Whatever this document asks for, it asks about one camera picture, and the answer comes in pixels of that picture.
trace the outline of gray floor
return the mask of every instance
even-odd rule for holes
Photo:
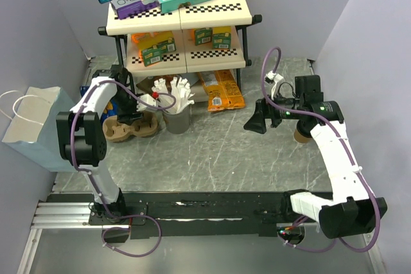
[[[147,252],[156,238],[127,241],[121,249]],[[348,241],[361,247],[363,238]],[[329,239],[307,228],[301,246],[323,248]],[[337,245],[326,253],[304,253],[284,247],[277,237],[220,235],[165,237],[160,247],[144,258],[130,258],[101,247],[100,230],[43,230],[31,274],[155,273],[155,274],[266,274],[374,273],[367,253],[354,253]]]
[[[112,62],[112,57],[99,57],[91,68],[109,69]],[[261,63],[254,58],[253,66],[242,70],[246,108],[211,114],[207,103],[197,103],[191,128],[182,135],[167,132],[161,120],[161,131],[153,137],[109,143],[106,161],[114,181],[123,191],[330,191],[315,143],[294,141],[294,121],[284,121],[264,135],[243,129],[255,100],[262,97]],[[311,70],[305,59],[286,58],[279,73],[293,83],[294,76]],[[288,87],[282,92],[290,95]],[[70,193],[89,188],[82,175],[60,173],[53,190]]]

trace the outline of marble tabletop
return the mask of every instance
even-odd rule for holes
[[[264,135],[243,129],[255,100],[262,98],[261,63],[262,59],[253,58],[252,67],[241,71],[244,109],[212,114],[207,103],[196,103],[190,129],[182,135],[169,133],[159,114],[161,128],[153,137],[108,142],[106,162],[119,187],[123,191],[330,191],[316,144],[294,141],[295,121],[283,121],[275,129],[267,125]],[[293,84],[294,76],[311,74],[311,69],[305,59],[285,58],[278,72]],[[290,96],[289,87],[281,92]],[[54,193],[84,191],[90,189],[83,175],[57,175]]]

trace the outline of checkered pattern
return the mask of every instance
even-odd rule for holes
[[[143,63],[143,59],[141,59],[140,57],[132,57],[131,58],[131,63],[132,64],[141,64],[141,63]]]
[[[241,4],[216,4],[214,6],[187,6],[186,13],[226,12],[242,10]]]
[[[165,54],[162,56],[162,61],[167,62],[167,61],[179,61],[180,60],[180,54]],[[132,64],[141,64],[143,63],[143,59],[140,57],[132,57],[131,59]]]
[[[167,61],[179,61],[180,60],[180,54],[165,54],[162,56],[162,61],[167,62]]]
[[[236,56],[237,49],[214,49],[211,51],[192,51],[191,59]]]
[[[150,10],[150,11],[145,11],[145,12],[141,12],[141,13],[136,13],[134,15],[130,14],[128,18],[133,19],[134,17],[137,17],[138,19],[142,18],[142,17],[156,17],[156,16],[164,16],[164,15],[171,15],[173,14],[173,12],[168,12],[168,13],[161,13],[161,11],[159,9],[154,9],[154,10]]]

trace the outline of orange package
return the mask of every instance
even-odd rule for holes
[[[244,98],[230,70],[201,72],[198,75],[209,95],[209,112],[245,107]]]

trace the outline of purple box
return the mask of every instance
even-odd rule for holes
[[[148,11],[158,6],[157,0],[112,0],[111,6],[119,19]]]

